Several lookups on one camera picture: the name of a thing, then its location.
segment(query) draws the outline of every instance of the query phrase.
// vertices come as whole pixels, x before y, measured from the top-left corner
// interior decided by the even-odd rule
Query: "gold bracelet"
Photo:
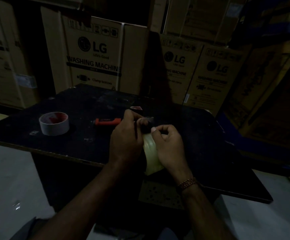
[[[191,179],[187,179],[184,182],[180,183],[177,186],[178,192],[182,192],[184,189],[188,188],[189,186],[193,185],[193,184],[198,184],[196,178],[191,178]]]

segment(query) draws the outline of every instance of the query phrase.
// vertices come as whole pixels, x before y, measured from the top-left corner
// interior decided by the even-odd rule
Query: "person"
[[[141,124],[143,117],[126,110],[121,123],[111,134],[109,161],[101,172],[59,213],[51,218],[32,240],[86,239],[98,214],[117,182],[137,161],[143,147]],[[181,135],[172,125],[151,129],[158,158],[172,175],[176,185],[193,178],[187,165]],[[195,239],[235,239],[214,209],[198,184],[192,184],[181,192],[188,212]]]

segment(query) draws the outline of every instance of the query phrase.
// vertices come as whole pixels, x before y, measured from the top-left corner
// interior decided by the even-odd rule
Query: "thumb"
[[[165,143],[165,141],[162,137],[162,134],[155,127],[151,128],[150,131],[151,131],[153,140],[155,141],[156,148],[159,149]]]

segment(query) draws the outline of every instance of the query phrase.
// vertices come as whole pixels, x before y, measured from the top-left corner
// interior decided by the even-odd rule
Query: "white tile floor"
[[[290,239],[290,182],[282,176],[255,173],[274,198],[272,204],[221,196],[214,204],[216,210],[240,240]],[[34,216],[53,214],[31,154],[0,146],[0,240],[11,238]],[[88,239],[116,238],[92,231]]]

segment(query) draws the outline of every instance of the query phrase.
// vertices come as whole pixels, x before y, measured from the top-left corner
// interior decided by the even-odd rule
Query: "roll of tape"
[[[39,118],[42,133],[47,136],[59,136],[70,129],[68,115],[62,112],[51,112]]]

